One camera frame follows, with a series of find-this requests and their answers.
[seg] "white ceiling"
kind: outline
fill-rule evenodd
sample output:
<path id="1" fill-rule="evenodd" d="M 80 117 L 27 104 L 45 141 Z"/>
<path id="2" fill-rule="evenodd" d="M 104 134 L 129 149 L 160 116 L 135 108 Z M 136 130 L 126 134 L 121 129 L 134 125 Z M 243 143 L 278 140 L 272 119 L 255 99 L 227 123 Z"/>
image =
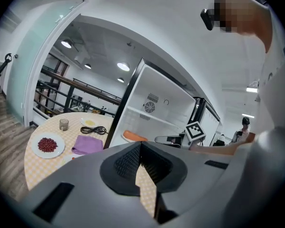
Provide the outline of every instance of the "white ceiling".
<path id="1" fill-rule="evenodd" d="M 78 16 L 64 30 L 54 46 L 85 70 L 86 73 L 97 73 L 112 80 L 117 80 L 119 77 L 122 77 L 124 83 L 127 84 L 140 60 L 145 58 L 164 69 L 183 85 L 187 85 L 187 88 L 195 96 L 199 96 L 176 69 L 155 53 L 117 32 L 81 22 L 81 17 L 82 16 Z M 75 43 L 75 47 L 67 48 L 63 46 L 61 41 L 64 39 L 71 39 Z M 82 51 L 82 47 L 88 52 L 90 58 L 85 58 L 80 64 L 75 61 L 75 57 L 78 54 L 77 49 Z M 117 66 L 119 62 L 125 62 L 130 67 L 130 71 L 126 72 L 121 70 Z M 91 65 L 91 69 L 84 67 L 84 64 L 87 63 Z"/>

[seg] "red beans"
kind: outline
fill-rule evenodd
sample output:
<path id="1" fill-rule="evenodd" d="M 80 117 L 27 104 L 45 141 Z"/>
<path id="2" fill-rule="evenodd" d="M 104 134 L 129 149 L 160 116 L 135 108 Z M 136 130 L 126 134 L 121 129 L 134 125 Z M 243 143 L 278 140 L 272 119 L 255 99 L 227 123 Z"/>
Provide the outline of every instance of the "red beans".
<path id="1" fill-rule="evenodd" d="M 38 143 L 38 148 L 43 152 L 54 152 L 57 143 L 52 139 L 42 138 Z"/>

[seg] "person's arm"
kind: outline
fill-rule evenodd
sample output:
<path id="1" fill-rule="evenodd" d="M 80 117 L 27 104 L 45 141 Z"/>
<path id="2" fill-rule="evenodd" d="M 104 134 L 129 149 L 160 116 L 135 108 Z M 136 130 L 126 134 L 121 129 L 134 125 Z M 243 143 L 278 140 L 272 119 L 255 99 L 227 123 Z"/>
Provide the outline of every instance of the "person's arm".
<path id="1" fill-rule="evenodd" d="M 245 141 L 231 143 L 226 147 L 206 147 L 206 146 L 199 146 L 197 144 L 192 144 L 189 150 L 199 153 L 234 155 L 235 151 L 241 144 L 250 143 L 250 142 L 252 143 L 254 139 L 255 139 L 255 134 L 249 133 Z"/>

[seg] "wooden floor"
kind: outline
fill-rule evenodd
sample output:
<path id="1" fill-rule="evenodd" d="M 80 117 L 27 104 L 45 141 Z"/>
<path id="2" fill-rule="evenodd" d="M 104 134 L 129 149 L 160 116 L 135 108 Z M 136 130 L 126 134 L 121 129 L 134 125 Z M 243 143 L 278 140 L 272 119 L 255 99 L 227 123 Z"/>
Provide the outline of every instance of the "wooden floor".
<path id="1" fill-rule="evenodd" d="M 24 175 L 24 153 L 35 127 L 25 128 L 11 115 L 0 94 L 0 191 L 21 200 L 29 191 Z"/>

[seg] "purple cloth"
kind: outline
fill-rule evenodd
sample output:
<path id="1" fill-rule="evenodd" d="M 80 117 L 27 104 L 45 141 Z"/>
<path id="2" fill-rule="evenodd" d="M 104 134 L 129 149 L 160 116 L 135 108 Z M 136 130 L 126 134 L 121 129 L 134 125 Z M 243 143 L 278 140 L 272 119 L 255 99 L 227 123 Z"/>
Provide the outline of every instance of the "purple cloth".
<path id="1" fill-rule="evenodd" d="M 75 154 L 91 154 L 99 152 L 103 148 L 103 142 L 100 139 L 78 135 L 72 152 Z"/>

